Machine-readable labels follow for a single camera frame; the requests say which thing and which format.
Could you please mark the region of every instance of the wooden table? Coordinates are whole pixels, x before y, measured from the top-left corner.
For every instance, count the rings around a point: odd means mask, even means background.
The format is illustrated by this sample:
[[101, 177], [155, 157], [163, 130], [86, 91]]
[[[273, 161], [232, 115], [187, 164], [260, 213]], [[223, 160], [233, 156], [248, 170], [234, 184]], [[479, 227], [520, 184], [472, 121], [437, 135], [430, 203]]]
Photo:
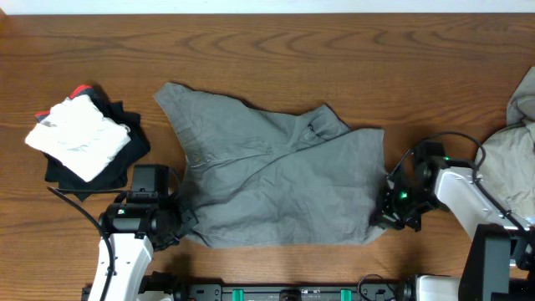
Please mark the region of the wooden table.
[[[76, 300], [93, 281], [97, 232], [45, 189], [46, 160], [24, 144], [33, 114], [79, 84], [101, 84], [141, 113], [152, 151], [140, 162], [184, 170], [152, 98], [175, 81], [270, 111], [328, 104], [352, 128], [386, 130], [391, 168], [424, 135], [460, 130], [484, 140], [502, 128], [532, 64], [532, 14], [10, 17], [0, 35], [0, 299]], [[450, 156], [473, 157], [469, 142], [444, 141]], [[92, 196], [83, 206], [97, 217], [110, 201]], [[225, 283], [460, 276], [470, 245], [451, 214], [432, 212], [421, 232], [390, 231], [365, 247], [212, 250], [184, 241], [156, 253], [148, 272]]]

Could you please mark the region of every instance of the black cloth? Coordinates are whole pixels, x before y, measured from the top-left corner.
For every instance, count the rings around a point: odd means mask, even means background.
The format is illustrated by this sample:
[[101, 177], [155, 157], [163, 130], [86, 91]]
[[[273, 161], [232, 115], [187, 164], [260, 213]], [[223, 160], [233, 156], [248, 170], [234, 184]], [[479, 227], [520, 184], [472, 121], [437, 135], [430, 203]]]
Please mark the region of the black cloth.
[[[86, 182], [65, 167], [60, 161], [48, 154], [44, 156], [48, 159], [47, 172], [44, 180], [47, 182], [58, 182], [61, 189], [73, 190], [106, 190], [117, 189], [126, 186], [128, 167], [150, 151], [150, 143], [146, 139], [140, 127], [141, 116], [137, 113], [124, 112], [122, 103], [111, 104], [106, 94], [98, 88], [89, 87], [71, 95], [70, 98], [83, 94], [91, 98], [93, 104], [102, 112], [104, 117], [111, 118], [116, 124], [123, 124], [130, 128], [130, 142], [128, 142], [117, 156], [96, 176], [92, 181]], [[89, 194], [75, 194], [80, 201], [85, 200]]]

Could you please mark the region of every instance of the gray fabric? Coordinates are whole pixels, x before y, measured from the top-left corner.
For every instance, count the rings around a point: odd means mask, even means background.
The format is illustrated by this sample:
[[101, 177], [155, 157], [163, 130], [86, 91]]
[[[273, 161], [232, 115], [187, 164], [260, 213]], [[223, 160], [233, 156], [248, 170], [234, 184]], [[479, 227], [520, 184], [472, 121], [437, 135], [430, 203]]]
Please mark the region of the gray fabric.
[[[507, 105], [508, 127], [483, 146], [483, 184], [518, 216], [535, 223], [535, 68], [524, 77]], [[476, 160], [481, 159], [478, 151]]]
[[384, 183], [383, 131], [351, 132], [327, 107], [253, 110], [167, 83], [155, 99], [185, 150], [181, 186], [209, 247], [365, 244]]

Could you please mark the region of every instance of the folded garment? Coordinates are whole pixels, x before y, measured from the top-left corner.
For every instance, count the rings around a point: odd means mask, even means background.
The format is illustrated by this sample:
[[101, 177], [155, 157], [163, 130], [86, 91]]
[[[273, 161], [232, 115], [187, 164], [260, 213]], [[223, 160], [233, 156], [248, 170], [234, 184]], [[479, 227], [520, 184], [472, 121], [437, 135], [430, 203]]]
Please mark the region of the folded garment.
[[88, 95], [55, 105], [26, 144], [58, 159], [84, 181], [93, 180], [130, 142], [130, 129], [105, 118]]
[[[483, 146], [482, 183], [506, 209], [535, 224], [535, 68], [526, 74], [507, 105], [507, 128]], [[482, 157], [478, 151], [476, 160]]]
[[[126, 186], [128, 167], [150, 151], [149, 141], [146, 139], [140, 127], [141, 116], [137, 113], [124, 112], [122, 103], [110, 103], [104, 91], [88, 85], [79, 86], [71, 95], [74, 98], [80, 95], [88, 95], [93, 105], [99, 109], [102, 115], [112, 119], [116, 124], [128, 126], [130, 142], [117, 153], [115, 158], [100, 172], [92, 181], [84, 181], [76, 176], [69, 168], [52, 156], [45, 154], [48, 159], [47, 171], [44, 180], [58, 182], [59, 188], [72, 190], [107, 190]], [[83, 201], [89, 194], [75, 194]]]
[[365, 244], [385, 182], [383, 131], [351, 132], [327, 107], [300, 116], [165, 84], [155, 99], [188, 167], [181, 193], [209, 247]]

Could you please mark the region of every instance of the pile of clothes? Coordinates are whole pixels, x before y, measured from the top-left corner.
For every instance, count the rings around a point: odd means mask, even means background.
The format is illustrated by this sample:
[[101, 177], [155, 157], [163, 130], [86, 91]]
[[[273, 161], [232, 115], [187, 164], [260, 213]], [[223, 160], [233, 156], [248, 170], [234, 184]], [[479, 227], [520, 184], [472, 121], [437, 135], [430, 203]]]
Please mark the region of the pile of clothes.
[[[79, 86], [50, 111], [37, 113], [38, 123], [26, 144], [48, 159], [45, 181], [81, 191], [126, 186], [130, 165], [150, 151], [141, 117], [127, 113], [122, 103], [111, 104], [105, 93]], [[80, 201], [88, 193], [75, 194]]]

